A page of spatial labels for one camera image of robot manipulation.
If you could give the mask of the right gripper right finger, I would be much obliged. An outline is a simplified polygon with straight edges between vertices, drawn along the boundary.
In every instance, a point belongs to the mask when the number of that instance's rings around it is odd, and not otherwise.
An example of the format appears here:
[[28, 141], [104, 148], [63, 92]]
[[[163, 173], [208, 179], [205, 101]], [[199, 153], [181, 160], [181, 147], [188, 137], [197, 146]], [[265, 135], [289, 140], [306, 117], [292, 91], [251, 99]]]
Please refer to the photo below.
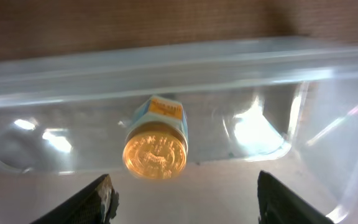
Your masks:
[[260, 171], [257, 180], [259, 224], [333, 224], [272, 174]]

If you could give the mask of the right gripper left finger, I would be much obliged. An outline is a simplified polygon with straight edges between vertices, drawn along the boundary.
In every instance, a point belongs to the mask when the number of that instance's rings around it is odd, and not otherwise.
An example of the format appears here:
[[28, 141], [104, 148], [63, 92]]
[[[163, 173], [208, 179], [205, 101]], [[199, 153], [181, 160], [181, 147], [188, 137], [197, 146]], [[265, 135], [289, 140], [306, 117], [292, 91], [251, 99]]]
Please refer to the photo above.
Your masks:
[[119, 193], [103, 174], [32, 224], [109, 224], [118, 206]]

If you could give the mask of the small jar gold lid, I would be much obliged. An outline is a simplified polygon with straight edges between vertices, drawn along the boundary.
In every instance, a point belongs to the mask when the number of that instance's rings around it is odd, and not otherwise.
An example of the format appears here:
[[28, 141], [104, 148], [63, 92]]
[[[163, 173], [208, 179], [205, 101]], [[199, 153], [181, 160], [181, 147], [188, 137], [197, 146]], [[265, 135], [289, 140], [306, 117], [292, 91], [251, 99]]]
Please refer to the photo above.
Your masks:
[[151, 96], [134, 113], [122, 160], [142, 179], [172, 179], [186, 166], [188, 125], [179, 101]]

